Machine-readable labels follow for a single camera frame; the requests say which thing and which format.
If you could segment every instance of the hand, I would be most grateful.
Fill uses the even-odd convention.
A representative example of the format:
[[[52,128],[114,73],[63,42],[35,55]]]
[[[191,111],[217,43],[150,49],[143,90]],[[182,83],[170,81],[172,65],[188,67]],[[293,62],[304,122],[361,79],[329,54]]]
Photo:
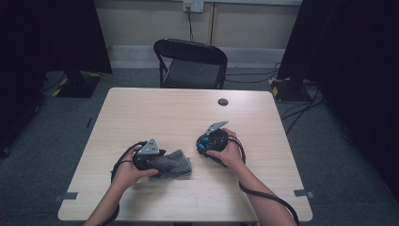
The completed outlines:
[[[223,128],[223,130],[227,133],[228,136],[237,138],[237,135],[233,131],[226,128]],[[223,164],[225,164],[229,168],[244,164],[241,158],[240,148],[236,143],[232,141],[228,142],[226,148],[222,152],[209,150],[206,153],[209,154],[210,156],[220,159],[223,162]]]
[[[123,162],[118,167],[112,185],[123,188],[124,190],[137,183],[138,179],[142,177],[150,177],[158,173],[157,169],[139,170],[133,164],[133,154],[138,151],[141,145],[135,146],[122,159]]]

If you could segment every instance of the electrical outlet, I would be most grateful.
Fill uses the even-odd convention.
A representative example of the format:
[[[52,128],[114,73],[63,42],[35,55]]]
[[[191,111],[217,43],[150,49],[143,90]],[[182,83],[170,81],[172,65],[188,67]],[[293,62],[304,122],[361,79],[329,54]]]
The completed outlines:
[[[193,11],[194,12],[203,12],[203,2],[202,1],[194,1],[193,2]]]
[[[193,1],[183,1],[183,11],[187,11],[190,8],[190,12],[194,12]]]

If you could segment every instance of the baseboard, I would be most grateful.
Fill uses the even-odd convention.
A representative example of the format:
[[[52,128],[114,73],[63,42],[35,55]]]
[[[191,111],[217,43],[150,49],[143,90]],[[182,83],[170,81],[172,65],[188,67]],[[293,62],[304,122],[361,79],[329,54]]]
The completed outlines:
[[[282,60],[284,49],[247,49],[220,47],[229,60],[229,68],[274,68]],[[158,68],[152,46],[110,45],[107,48],[112,68]]]

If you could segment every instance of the black curtain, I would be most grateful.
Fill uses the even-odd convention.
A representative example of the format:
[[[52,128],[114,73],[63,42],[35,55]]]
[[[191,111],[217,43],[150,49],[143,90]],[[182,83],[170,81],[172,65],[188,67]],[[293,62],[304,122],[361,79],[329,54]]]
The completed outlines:
[[[46,73],[112,73],[93,0],[2,0],[0,60],[0,138]]]
[[[321,82],[350,140],[399,200],[399,2],[304,0],[302,7],[279,75]]]

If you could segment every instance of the light wood table surface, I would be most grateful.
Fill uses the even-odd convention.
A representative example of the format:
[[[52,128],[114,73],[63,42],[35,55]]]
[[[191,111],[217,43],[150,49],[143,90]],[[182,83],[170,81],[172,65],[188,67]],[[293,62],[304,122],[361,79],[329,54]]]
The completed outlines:
[[[220,98],[228,105],[218,104]],[[110,185],[110,171],[128,147],[154,138],[168,153],[183,150],[192,175],[163,182],[139,181],[124,193],[117,220],[244,222],[257,221],[247,196],[228,168],[200,155],[196,140],[213,122],[236,132],[247,166],[279,197],[290,203],[300,221],[312,218],[279,113],[271,93],[243,90],[109,90],[68,192],[61,220],[86,220]]]

